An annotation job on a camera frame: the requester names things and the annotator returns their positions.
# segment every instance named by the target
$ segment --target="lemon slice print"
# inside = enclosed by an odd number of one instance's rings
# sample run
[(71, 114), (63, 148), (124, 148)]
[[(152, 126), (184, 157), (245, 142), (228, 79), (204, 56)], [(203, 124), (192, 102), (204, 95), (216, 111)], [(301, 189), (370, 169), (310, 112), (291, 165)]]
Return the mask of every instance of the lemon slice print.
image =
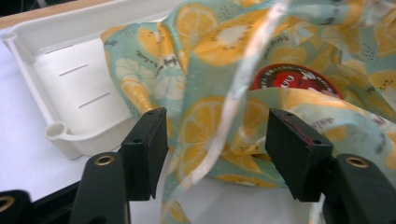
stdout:
[(250, 11), (218, 25), (206, 33), (194, 48), (203, 62), (222, 66), (243, 57), (250, 36), (265, 18), (265, 9)]
[(396, 133), (388, 133), (388, 137), (393, 144), (385, 164), (389, 169), (396, 170)]
[(322, 38), (318, 37), (317, 35), (312, 35), (309, 38), (309, 42), (311, 42), (311, 44), (315, 47), (315, 49), (318, 49), (323, 44), (324, 41)]
[(147, 90), (138, 82), (133, 79), (124, 79), (120, 83), (121, 89), (136, 107), (140, 114), (144, 114), (147, 111), (153, 109), (151, 105), (149, 94)]
[(110, 67), (110, 60), (111, 60), (111, 56), (110, 56), (111, 54), (110, 54), (110, 52), (108, 52), (108, 51), (105, 51), (105, 59), (106, 59), (106, 64), (107, 64), (107, 67)]
[(102, 32), (100, 37), (103, 42), (106, 42), (112, 35), (114, 35), (116, 32), (122, 30), (125, 27), (126, 27), (126, 25), (113, 26), (111, 28), (108, 28), (104, 32)]
[(270, 63), (295, 63), (302, 65), (305, 58), (306, 52), (303, 48), (279, 46), (273, 49)]
[(254, 141), (241, 136), (241, 133), (236, 133), (231, 144), (231, 151), (235, 155), (246, 156), (262, 152), (262, 147), (259, 141)]
[(386, 91), (388, 88), (396, 90), (396, 71), (395, 70), (383, 70), (373, 73), (369, 76), (370, 82), (374, 87), (381, 91)]
[(358, 106), (360, 108), (364, 108), (361, 99), (353, 91), (345, 90), (343, 91), (343, 96), (345, 101), (350, 102), (353, 105)]
[(337, 142), (347, 137), (347, 126), (333, 128), (324, 133), (331, 142)]
[(176, 28), (183, 49), (190, 50), (200, 36), (218, 24), (215, 12), (197, 3), (183, 6), (177, 13)]
[(299, 105), (325, 105), (330, 107), (344, 108), (352, 111), (356, 111), (363, 116), (367, 112), (363, 109), (358, 108), (350, 103), (339, 100), (335, 97), (327, 96), (320, 92), (299, 90), (299, 89), (284, 89), (281, 92), (281, 104), (285, 110), (293, 109)]
[(172, 37), (166, 26), (162, 23), (156, 23), (153, 31), (146, 26), (141, 26), (136, 35), (145, 51), (156, 58), (161, 55), (169, 55), (173, 52)]
[(180, 127), (183, 151), (177, 169), (179, 179), (184, 179), (204, 159), (219, 126), (223, 101), (223, 97), (206, 97), (185, 113)]
[(166, 133), (168, 137), (173, 136), (173, 128), (172, 128), (172, 122), (169, 117), (166, 117)]
[(363, 0), (346, 0), (348, 11), (340, 26), (347, 28), (358, 23), (361, 20), (361, 15), (365, 4), (367, 3)]
[(239, 132), (248, 139), (257, 139), (259, 127), (267, 122), (270, 107), (261, 100), (250, 98), (247, 100), (244, 122)]
[(271, 157), (268, 154), (259, 153), (259, 154), (253, 154), (251, 156), (262, 161), (271, 161)]
[(355, 60), (355, 59), (351, 59), (351, 60), (347, 60), (342, 62), (342, 65), (346, 66), (346, 67), (350, 67), (353, 70), (359, 72), (360, 74), (367, 74), (366, 72), (366, 66), (363, 62)]
[(216, 176), (218, 179), (230, 181), (236, 184), (243, 184), (249, 186), (257, 186), (257, 187), (265, 187), (265, 188), (275, 188), (276, 185), (260, 180), (259, 178), (253, 176), (244, 176), (244, 175), (218, 175)]
[(137, 39), (142, 47), (152, 56), (160, 56), (160, 34), (158, 31), (150, 31), (147, 27), (142, 26), (137, 31)]
[(332, 26), (326, 26), (323, 29), (323, 32), (321, 34), (321, 37), (329, 42), (331, 45), (336, 46), (342, 51), (347, 51), (348, 45), (344, 39), (344, 36), (340, 33), (339, 29), (332, 27)]
[(344, 77), (331, 75), (326, 76), (326, 78), (329, 79), (330, 82), (340, 91), (343, 91), (350, 86), (349, 81)]
[(323, 72), (331, 65), (331, 57), (334, 55), (334, 46), (326, 45), (325, 49), (320, 51), (320, 56), (315, 57), (308, 65), (310, 69)]
[(338, 29), (340, 35), (344, 38), (350, 53), (361, 53), (361, 42), (359, 29)]
[(230, 161), (233, 164), (241, 167), (244, 170), (257, 174), (262, 174), (260, 166), (253, 160), (250, 155), (235, 155), (229, 147), (226, 147), (224, 148), (221, 157), (224, 158), (226, 161)]
[(387, 119), (396, 117), (395, 111), (387, 103), (385, 103), (385, 101), (381, 101), (378, 98), (374, 97), (373, 95), (368, 96), (365, 102), (371, 105), (372, 107), (379, 109), (383, 113), (380, 115), (388, 116)]
[(367, 76), (364, 75), (365, 73), (360, 73), (355, 69), (343, 65), (337, 65), (337, 69), (341, 76), (345, 76), (350, 80), (349, 83), (353, 83), (360, 88), (365, 88), (367, 85), (370, 85)]
[(180, 203), (177, 201), (172, 202), (172, 205), (169, 209), (172, 218), (180, 223), (190, 223), (189, 219), (183, 212), (183, 209), (180, 206)]
[(155, 85), (155, 76), (137, 62), (119, 58), (116, 61), (116, 78), (130, 102), (140, 114), (153, 109), (149, 96)]
[(386, 57), (396, 53), (396, 11), (393, 10), (384, 20), (375, 26), (375, 40), (378, 44), (378, 56)]
[(162, 57), (164, 63), (160, 63), (161, 70), (157, 76), (157, 85), (154, 95), (158, 100), (181, 100), (184, 96), (186, 77), (182, 73), (176, 56)]
[(264, 2), (264, 0), (230, 0), (233, 3), (236, 3), (238, 6), (241, 7), (252, 7), (259, 3)]
[(183, 49), (177, 53), (178, 62), (180, 63), (181, 71), (187, 75), (187, 67), (189, 66), (189, 53), (186, 53)]

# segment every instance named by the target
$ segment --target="red circular label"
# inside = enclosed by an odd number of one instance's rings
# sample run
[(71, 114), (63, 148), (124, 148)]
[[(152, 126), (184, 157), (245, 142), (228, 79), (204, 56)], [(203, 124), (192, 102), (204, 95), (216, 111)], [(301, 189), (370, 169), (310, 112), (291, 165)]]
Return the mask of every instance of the red circular label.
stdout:
[(339, 91), (324, 76), (300, 65), (277, 63), (260, 70), (253, 82), (253, 90), (267, 87), (296, 88), (318, 91), (342, 99)]

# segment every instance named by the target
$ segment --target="white table surface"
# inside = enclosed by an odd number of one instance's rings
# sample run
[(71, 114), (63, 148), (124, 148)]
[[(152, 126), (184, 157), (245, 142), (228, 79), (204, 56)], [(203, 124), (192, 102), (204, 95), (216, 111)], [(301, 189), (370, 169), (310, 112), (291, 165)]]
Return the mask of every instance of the white table surface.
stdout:
[[(0, 191), (23, 189), (36, 201), (79, 181), (89, 157), (69, 160), (45, 138), (46, 122), (1, 42), (0, 90)], [(160, 223), (163, 181), (162, 174), (157, 200), (130, 203), (132, 223)], [(209, 177), (180, 201), (193, 223), (307, 223), (310, 208), (295, 202), (287, 189), (258, 189)]]

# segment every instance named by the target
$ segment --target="fabric bag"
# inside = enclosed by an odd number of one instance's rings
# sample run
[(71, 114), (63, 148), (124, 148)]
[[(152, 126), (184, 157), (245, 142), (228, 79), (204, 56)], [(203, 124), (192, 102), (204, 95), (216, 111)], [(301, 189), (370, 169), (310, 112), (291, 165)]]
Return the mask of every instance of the fabric bag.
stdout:
[(186, 1), (164, 21), (111, 27), (102, 39), (131, 114), (168, 109), (164, 223), (189, 222), (177, 198), (205, 175), (286, 187), (264, 147), (270, 107), (396, 186), (394, 2)]

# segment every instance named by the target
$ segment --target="black clamp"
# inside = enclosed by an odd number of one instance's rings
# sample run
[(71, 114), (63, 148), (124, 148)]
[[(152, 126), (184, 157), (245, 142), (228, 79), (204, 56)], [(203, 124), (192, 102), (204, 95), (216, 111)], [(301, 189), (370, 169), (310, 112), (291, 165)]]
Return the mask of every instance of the black clamp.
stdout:
[(79, 182), (33, 203), (23, 190), (0, 192), (0, 223), (130, 223), (129, 201), (155, 199), (167, 151), (166, 109), (150, 110), (118, 153), (87, 161)]
[(396, 223), (396, 190), (363, 157), (332, 157), (332, 143), (295, 115), (271, 109), (265, 148), (294, 199), (326, 196), (327, 224)]

